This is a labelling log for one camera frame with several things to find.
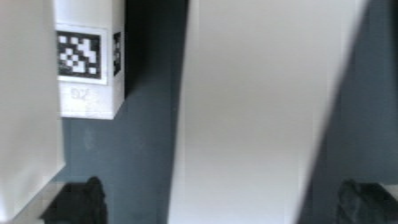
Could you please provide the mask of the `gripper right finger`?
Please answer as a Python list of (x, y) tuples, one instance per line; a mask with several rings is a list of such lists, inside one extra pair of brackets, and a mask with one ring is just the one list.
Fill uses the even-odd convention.
[(398, 224), (398, 200), (380, 184), (343, 182), (336, 224)]

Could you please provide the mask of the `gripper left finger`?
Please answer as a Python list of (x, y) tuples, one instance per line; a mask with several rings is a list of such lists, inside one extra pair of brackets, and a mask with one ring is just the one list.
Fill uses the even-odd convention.
[(109, 224), (103, 183), (52, 182), (7, 224)]

